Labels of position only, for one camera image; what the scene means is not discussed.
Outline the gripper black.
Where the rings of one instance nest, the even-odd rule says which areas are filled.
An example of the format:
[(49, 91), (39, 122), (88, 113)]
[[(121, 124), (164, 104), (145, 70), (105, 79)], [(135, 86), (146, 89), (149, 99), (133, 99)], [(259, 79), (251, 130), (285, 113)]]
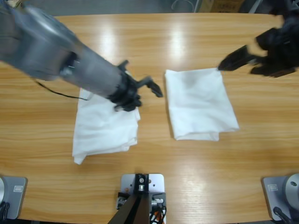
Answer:
[(271, 28), (256, 37), (258, 46), (267, 51), (261, 57), (249, 53), (248, 46), (227, 55), (218, 65), (218, 70), (234, 71), (246, 64), (253, 66), (251, 74), (265, 77), (281, 77), (296, 71), (299, 66), (299, 13), (283, 14), (280, 28)]
[(117, 85), (116, 91), (107, 97), (112, 103), (116, 104), (114, 110), (124, 110), (131, 112), (135, 108), (142, 106), (138, 89), (146, 86), (151, 89), (156, 97), (162, 98), (163, 93), (159, 85), (157, 85), (151, 76), (146, 76), (140, 81), (133, 79), (127, 70), (121, 71), (121, 82)]

